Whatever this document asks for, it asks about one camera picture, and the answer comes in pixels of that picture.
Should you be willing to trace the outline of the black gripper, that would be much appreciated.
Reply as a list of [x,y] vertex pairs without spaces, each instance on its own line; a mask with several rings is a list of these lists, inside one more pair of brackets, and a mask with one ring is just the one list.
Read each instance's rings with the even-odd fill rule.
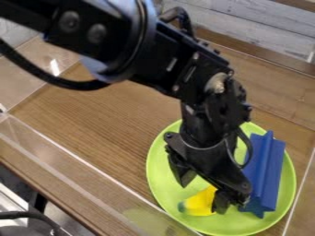
[[243,206],[252,192],[240,163],[233,156],[239,142],[252,151],[241,130],[249,121],[251,106],[245,103],[181,105],[181,125],[164,134],[168,165],[176,182],[185,188],[198,176],[216,188],[212,211],[224,215],[231,206]]

